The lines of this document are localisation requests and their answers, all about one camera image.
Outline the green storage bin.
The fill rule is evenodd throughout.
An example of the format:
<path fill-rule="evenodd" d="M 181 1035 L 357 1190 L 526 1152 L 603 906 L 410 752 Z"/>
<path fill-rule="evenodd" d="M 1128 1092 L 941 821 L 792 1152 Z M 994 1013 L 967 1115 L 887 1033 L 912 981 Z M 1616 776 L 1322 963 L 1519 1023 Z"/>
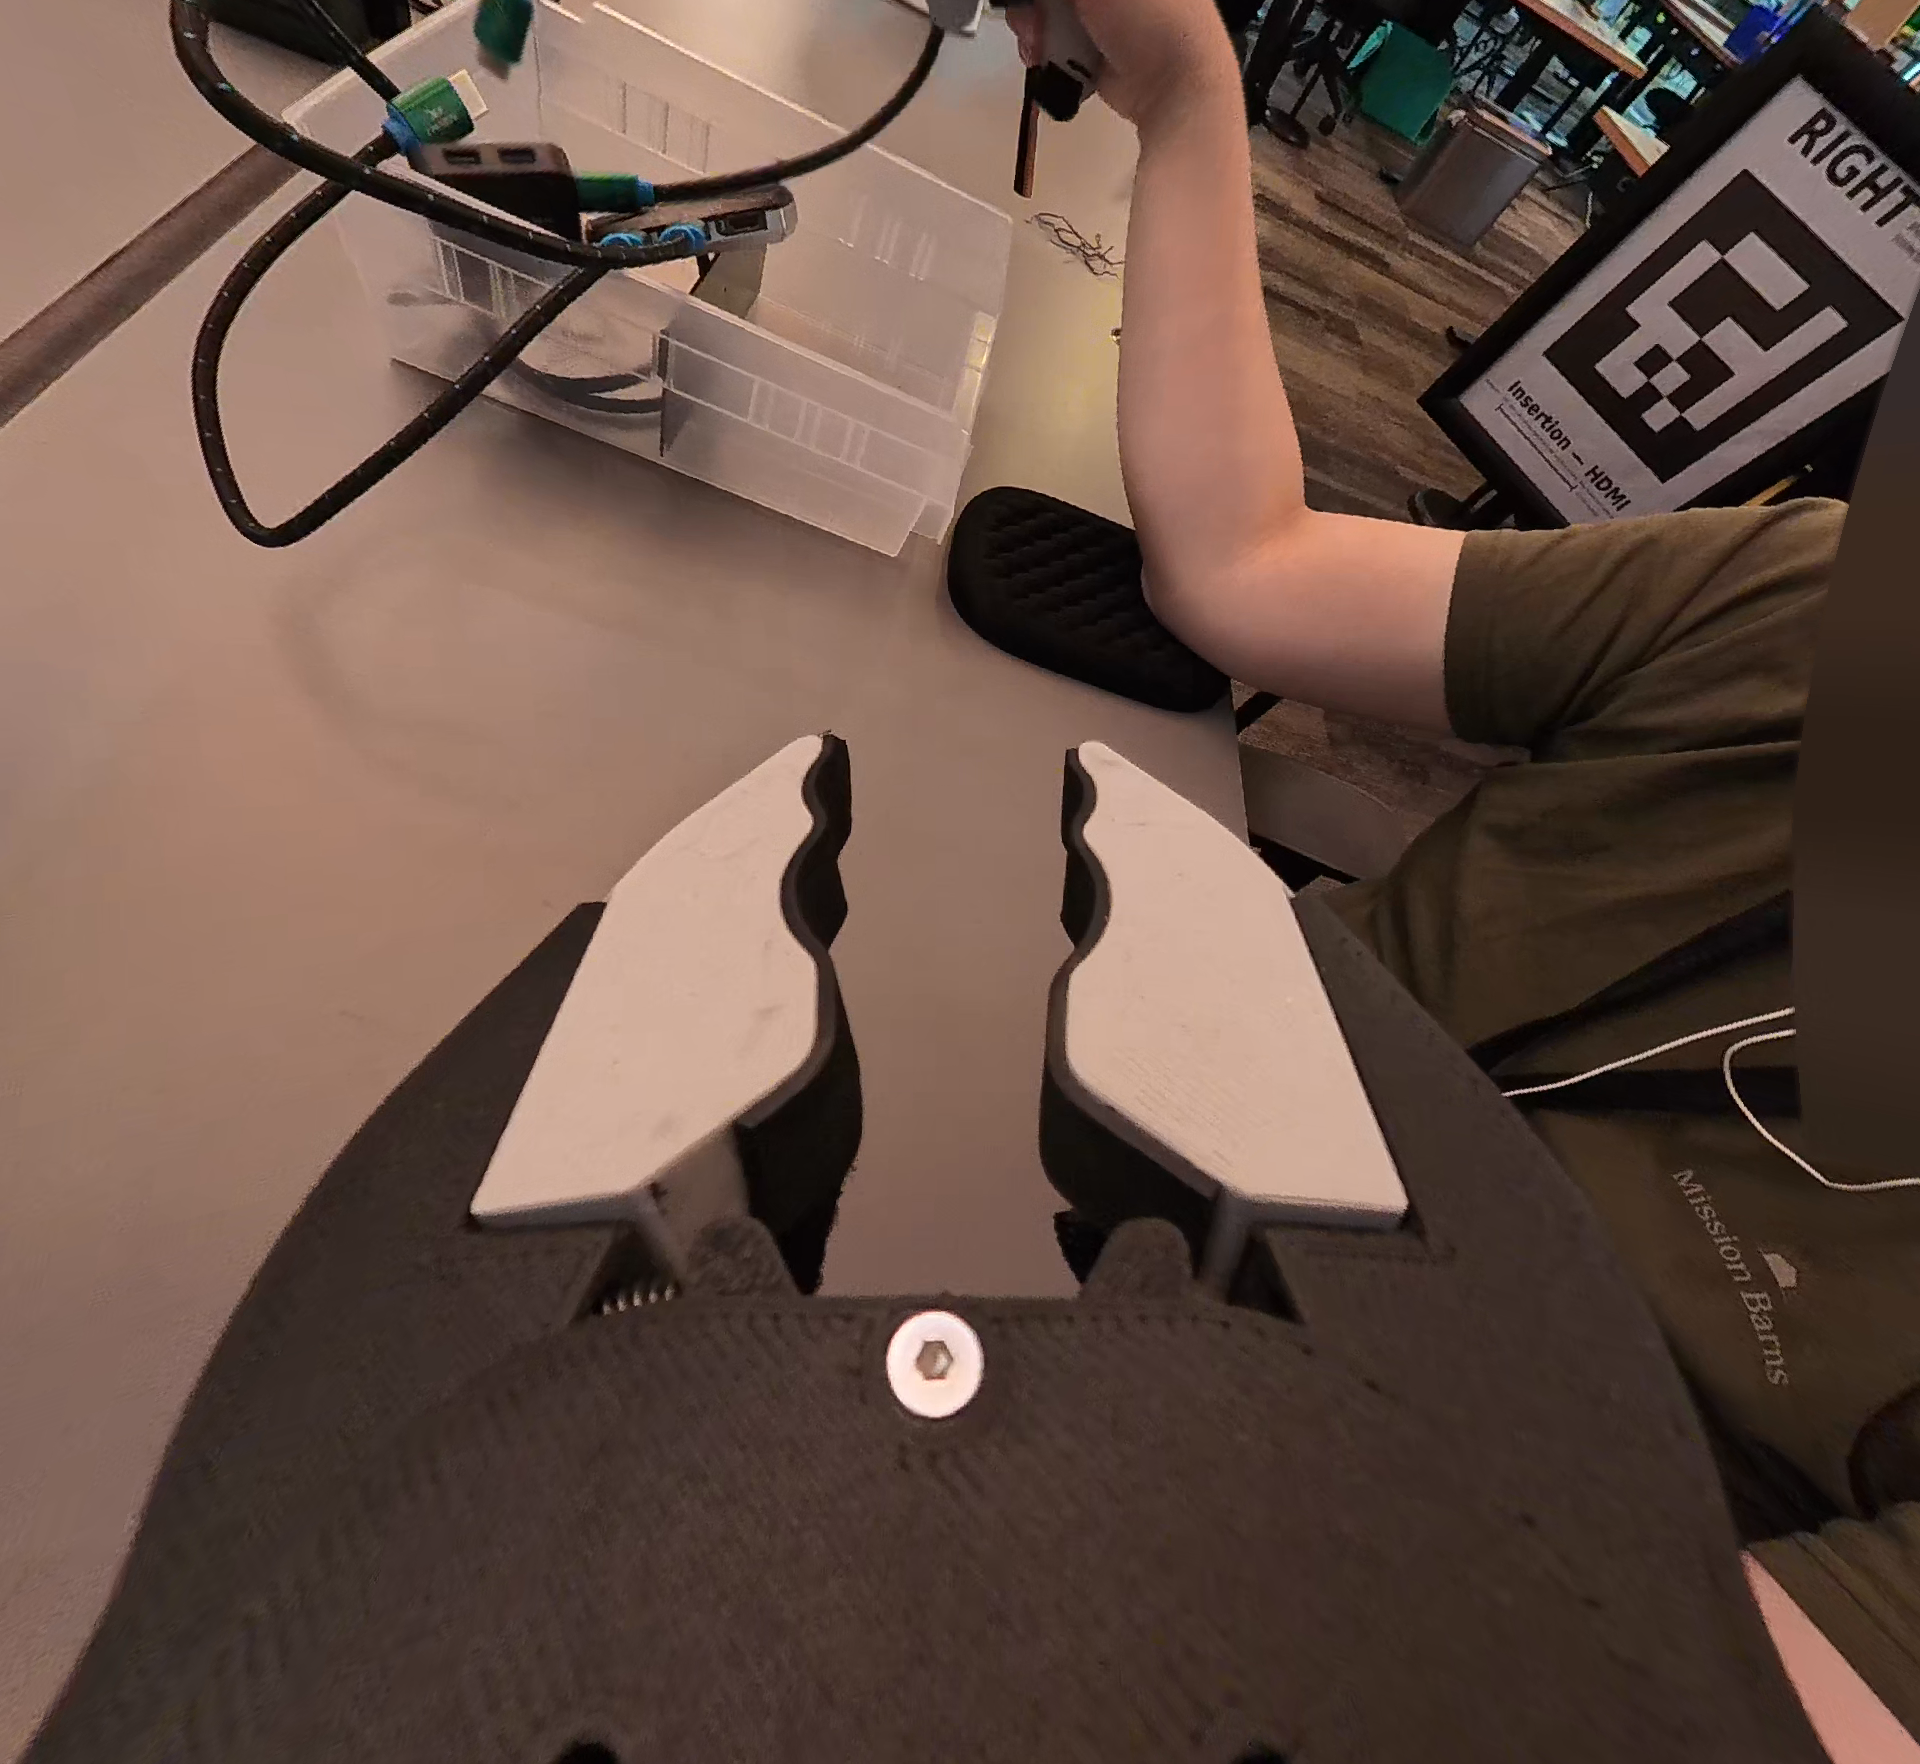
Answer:
<path fill-rule="evenodd" d="M 1454 52 L 1427 41 L 1406 23 L 1380 23 L 1355 48 L 1355 113 L 1416 145 L 1431 140 L 1454 92 Z"/>

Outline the black ribbed wrist rest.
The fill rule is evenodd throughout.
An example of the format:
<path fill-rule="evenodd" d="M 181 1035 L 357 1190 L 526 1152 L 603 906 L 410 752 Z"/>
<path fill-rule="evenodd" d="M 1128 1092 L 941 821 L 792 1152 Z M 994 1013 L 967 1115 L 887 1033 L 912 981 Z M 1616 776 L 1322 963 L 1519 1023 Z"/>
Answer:
<path fill-rule="evenodd" d="M 986 488 L 956 516 L 947 593 L 997 650 L 1098 690 L 1171 714 L 1232 690 L 1155 617 L 1135 530 L 1031 488 Z"/>

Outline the grey trash can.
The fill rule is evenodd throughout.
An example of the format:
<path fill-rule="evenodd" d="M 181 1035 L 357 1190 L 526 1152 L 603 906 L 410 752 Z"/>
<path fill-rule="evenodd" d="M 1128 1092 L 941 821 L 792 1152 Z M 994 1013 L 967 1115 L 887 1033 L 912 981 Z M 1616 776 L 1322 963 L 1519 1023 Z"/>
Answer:
<path fill-rule="evenodd" d="M 1469 254 L 1554 157 L 1549 143 L 1488 100 L 1449 108 L 1407 160 L 1394 199 L 1407 225 Z"/>

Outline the framed black white marker sign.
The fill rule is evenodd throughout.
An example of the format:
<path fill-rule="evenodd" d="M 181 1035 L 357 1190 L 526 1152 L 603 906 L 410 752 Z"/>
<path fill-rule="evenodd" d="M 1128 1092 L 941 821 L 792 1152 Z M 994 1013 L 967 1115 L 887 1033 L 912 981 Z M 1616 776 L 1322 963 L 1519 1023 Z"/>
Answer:
<path fill-rule="evenodd" d="M 1917 95 L 1814 11 L 1422 394 L 1523 526 L 1844 493 L 1919 284 Z"/>

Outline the silver hdmi switch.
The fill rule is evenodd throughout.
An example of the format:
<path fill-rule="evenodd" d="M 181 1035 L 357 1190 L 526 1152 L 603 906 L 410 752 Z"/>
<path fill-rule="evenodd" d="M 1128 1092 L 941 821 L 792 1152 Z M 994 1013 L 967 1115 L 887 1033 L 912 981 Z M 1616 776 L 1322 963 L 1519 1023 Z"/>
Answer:
<path fill-rule="evenodd" d="M 770 184 L 655 202 L 635 212 L 584 215 L 584 239 L 698 257 L 772 245 L 787 239 L 797 220 L 800 202 L 790 185 Z"/>

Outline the person's right hand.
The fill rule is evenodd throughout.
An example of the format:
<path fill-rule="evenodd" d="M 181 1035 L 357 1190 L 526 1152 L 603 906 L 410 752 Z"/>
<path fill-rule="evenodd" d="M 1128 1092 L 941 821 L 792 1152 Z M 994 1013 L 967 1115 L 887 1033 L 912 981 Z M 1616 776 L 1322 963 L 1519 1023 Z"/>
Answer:
<path fill-rule="evenodd" d="M 1021 57 L 1054 57 L 1046 3 L 1078 18 L 1098 53 L 1098 92 L 1135 128 L 1141 150 L 1202 122 L 1233 122 L 1238 63 L 1215 0 L 1034 0 L 1009 5 Z"/>

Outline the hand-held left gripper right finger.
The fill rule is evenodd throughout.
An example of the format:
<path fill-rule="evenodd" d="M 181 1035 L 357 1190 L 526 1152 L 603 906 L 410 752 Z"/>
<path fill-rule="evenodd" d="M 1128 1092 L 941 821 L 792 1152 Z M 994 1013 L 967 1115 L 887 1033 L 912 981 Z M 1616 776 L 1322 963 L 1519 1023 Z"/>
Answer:
<path fill-rule="evenodd" d="M 1069 749 L 1046 1068 L 1069 1107 L 1250 1222 L 1401 1224 L 1407 1190 L 1295 899 L 1115 747 Z"/>

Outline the black multiport hub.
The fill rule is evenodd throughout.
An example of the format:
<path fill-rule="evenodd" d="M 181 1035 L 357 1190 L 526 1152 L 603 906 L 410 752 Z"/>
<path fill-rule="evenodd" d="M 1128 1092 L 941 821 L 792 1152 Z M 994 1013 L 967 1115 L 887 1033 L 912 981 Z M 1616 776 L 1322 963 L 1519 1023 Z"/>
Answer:
<path fill-rule="evenodd" d="M 583 192 L 566 147 L 534 143 L 434 143 L 412 167 L 442 189 L 514 215 L 563 239 L 583 237 Z"/>

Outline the clear plastic bin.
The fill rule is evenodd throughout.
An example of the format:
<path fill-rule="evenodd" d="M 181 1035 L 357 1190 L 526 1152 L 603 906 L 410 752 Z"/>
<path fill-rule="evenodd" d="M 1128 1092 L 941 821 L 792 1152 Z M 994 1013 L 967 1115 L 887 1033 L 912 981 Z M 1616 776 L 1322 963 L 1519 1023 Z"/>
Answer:
<path fill-rule="evenodd" d="M 482 142 L 566 147 L 646 180 L 815 150 L 834 125 L 613 8 L 541 5 L 509 80 L 476 57 L 476 5 L 382 48 L 395 85 L 447 75 Z M 1008 291 L 1013 224 L 887 150 L 805 177 L 800 220 L 748 269 L 626 269 L 566 311 L 489 399 L 897 553 L 957 513 Z"/>

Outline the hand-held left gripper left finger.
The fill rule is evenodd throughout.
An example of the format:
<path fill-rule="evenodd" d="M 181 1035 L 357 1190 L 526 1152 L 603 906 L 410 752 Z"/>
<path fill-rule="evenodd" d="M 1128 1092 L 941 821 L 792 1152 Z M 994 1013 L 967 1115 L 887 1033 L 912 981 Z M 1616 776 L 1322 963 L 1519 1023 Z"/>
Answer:
<path fill-rule="evenodd" d="M 611 889 L 471 1199 L 477 1224 L 790 1224 L 859 1147 L 832 946 L 852 749 L 803 735 Z"/>

